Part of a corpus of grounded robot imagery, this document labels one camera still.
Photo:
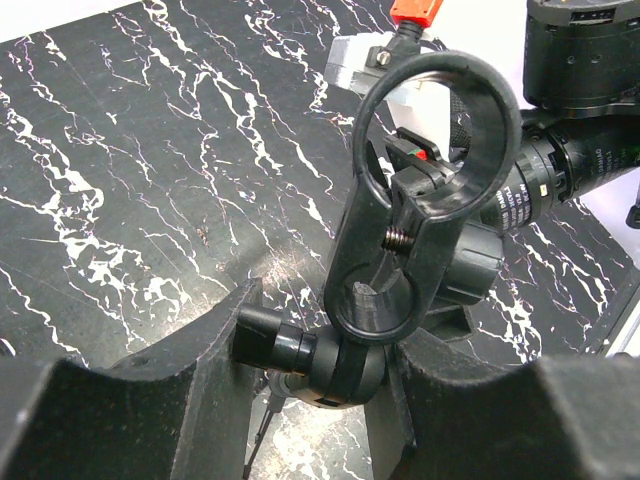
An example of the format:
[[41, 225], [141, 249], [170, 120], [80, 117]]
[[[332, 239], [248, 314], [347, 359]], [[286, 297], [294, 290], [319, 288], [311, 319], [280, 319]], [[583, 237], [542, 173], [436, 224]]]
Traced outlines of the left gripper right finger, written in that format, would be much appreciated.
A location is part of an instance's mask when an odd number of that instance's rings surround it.
[[378, 479], [635, 479], [639, 362], [503, 370], [418, 330], [393, 349], [365, 419]]

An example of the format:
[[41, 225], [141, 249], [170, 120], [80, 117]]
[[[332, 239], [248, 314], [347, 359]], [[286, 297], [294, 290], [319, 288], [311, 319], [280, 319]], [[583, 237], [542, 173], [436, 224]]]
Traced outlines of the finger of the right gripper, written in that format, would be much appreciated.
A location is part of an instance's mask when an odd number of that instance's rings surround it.
[[384, 146], [395, 174], [414, 167], [428, 178], [429, 189], [449, 183], [462, 169], [466, 157], [466, 151], [462, 150], [454, 153], [452, 161], [446, 160], [434, 142], [404, 127], [387, 135]]

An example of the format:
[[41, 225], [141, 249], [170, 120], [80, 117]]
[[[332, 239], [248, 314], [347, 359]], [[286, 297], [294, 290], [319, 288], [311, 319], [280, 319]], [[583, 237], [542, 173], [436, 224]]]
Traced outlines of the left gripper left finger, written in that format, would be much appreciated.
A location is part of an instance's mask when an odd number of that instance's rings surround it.
[[255, 372], [231, 346], [244, 282], [212, 310], [108, 369], [1, 360], [5, 479], [238, 479]]

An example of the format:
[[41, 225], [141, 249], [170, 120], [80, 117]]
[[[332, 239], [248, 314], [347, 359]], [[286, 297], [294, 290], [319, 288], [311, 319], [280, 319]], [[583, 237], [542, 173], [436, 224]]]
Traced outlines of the black tripod mic stand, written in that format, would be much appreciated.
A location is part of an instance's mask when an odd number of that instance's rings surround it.
[[[402, 82], [424, 76], [470, 105], [476, 134], [462, 169], [429, 189], [414, 167], [385, 190], [373, 173], [367, 131], [377, 105]], [[353, 131], [356, 184], [324, 287], [330, 326], [305, 332], [270, 310], [244, 306], [234, 358], [273, 370], [278, 388], [328, 408], [366, 405], [389, 380], [393, 349], [418, 330], [437, 298], [460, 303], [497, 261], [499, 239], [472, 215], [514, 163], [520, 114], [504, 79], [460, 52], [422, 54], [391, 69], [364, 98]]]

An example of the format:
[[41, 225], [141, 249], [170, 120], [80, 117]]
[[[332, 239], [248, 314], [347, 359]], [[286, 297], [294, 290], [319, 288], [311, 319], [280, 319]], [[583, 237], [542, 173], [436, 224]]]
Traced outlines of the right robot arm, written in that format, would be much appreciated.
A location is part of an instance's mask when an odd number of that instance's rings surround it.
[[638, 2], [528, 2], [523, 86], [521, 150], [479, 212], [500, 233], [638, 167]]

